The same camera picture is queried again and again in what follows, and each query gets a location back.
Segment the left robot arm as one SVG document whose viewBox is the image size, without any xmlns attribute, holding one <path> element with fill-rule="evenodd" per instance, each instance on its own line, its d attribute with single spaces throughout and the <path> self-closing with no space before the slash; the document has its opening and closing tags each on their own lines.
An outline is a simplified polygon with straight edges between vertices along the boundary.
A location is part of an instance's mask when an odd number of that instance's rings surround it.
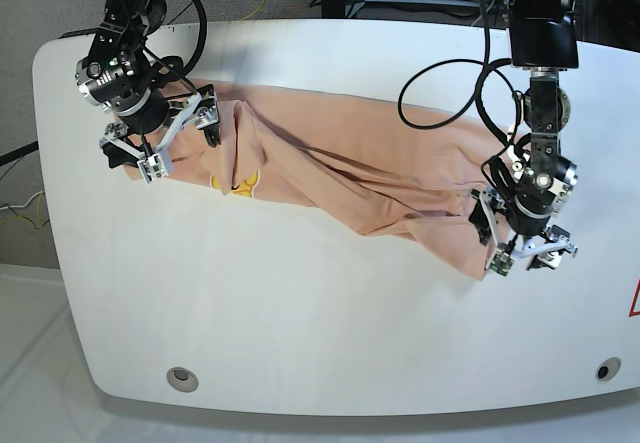
<svg viewBox="0 0 640 443">
<path fill-rule="evenodd" d="M 568 231 L 551 224 L 578 182 L 577 166 L 562 156 L 560 133 L 570 118 L 570 101 L 559 75 L 579 65 L 574 27 L 575 0 L 504 0 L 510 55 L 485 54 L 467 101 L 501 145 L 480 165 L 488 185 L 474 190 L 468 221 L 487 254 L 476 276 L 507 275 L 522 259 L 532 269 L 559 266 L 575 255 Z M 511 66 L 529 72 L 529 87 L 511 93 L 515 121 L 509 131 L 488 115 L 483 90 L 488 76 Z"/>
</svg>

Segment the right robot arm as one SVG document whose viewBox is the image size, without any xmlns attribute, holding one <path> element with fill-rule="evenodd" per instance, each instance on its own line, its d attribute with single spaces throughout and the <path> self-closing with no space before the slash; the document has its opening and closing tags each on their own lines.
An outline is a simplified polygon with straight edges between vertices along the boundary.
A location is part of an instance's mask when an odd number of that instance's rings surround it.
<svg viewBox="0 0 640 443">
<path fill-rule="evenodd" d="M 188 60 L 160 58 L 147 46 L 164 23 L 166 0 L 106 0 L 104 19 L 75 70 L 82 96 L 115 117 L 99 142 L 110 167 L 135 167 L 146 182 L 173 171 L 169 147 L 187 125 L 201 131 L 210 146 L 220 142 L 215 89 L 198 88 L 188 78 L 208 33 L 201 1 L 190 1 L 198 14 L 198 35 Z"/>
</svg>

